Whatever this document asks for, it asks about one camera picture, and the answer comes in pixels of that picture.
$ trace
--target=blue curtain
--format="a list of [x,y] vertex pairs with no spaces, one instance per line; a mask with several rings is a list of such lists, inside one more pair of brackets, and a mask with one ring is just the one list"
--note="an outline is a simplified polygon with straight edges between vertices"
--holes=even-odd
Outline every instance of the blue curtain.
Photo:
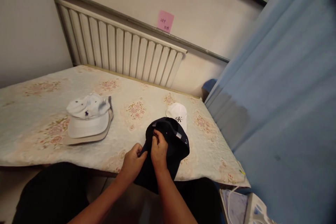
[[336,223],[334,0],[270,0],[206,106],[278,223]]

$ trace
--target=white radiator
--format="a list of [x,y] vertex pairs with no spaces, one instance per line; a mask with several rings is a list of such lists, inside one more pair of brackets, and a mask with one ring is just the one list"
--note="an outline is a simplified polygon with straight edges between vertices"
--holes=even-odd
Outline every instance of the white radiator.
[[64,0],[55,0],[72,60],[170,88],[187,50]]

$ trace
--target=hand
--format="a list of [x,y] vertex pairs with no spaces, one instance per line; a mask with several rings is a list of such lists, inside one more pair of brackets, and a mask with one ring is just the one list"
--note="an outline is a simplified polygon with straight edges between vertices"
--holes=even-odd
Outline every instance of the hand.
[[168,144],[165,137],[160,131],[155,129],[150,153],[155,172],[167,169],[167,150]]
[[148,153],[148,151],[145,151],[139,157],[141,150],[141,144],[136,143],[133,148],[125,154],[122,168],[116,177],[117,181],[120,181],[122,184],[127,186],[133,183],[133,181],[138,176]]

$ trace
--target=beige baseball cap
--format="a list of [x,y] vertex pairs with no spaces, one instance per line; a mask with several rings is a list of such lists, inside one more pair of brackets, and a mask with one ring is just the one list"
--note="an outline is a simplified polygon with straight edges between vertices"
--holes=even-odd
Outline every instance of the beige baseball cap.
[[87,136],[87,137],[83,137],[83,138],[71,138],[69,137],[69,135],[67,134],[65,136],[65,138],[63,139],[63,143],[65,145],[76,145],[76,144],[82,144],[82,143],[87,143],[87,142],[96,142],[96,141],[100,141],[102,139],[104,139],[110,129],[110,125],[111,125],[111,121],[113,119],[113,112],[112,109],[108,110],[108,124],[106,129],[98,134],[98,135],[93,135],[93,136]]
[[107,98],[96,93],[71,101],[66,108],[71,115],[69,136],[83,138],[102,133],[109,123],[109,109]]

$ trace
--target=table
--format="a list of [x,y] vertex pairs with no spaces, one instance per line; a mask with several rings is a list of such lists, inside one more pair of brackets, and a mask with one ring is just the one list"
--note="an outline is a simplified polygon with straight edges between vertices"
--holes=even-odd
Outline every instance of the table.
[[[106,138],[64,145],[68,103],[96,92],[112,97],[114,118]],[[0,89],[0,166],[72,162],[118,173],[125,153],[145,143],[148,125],[179,102],[188,112],[190,154],[175,180],[208,177],[228,185],[250,187],[201,99],[92,66],[77,66]]]

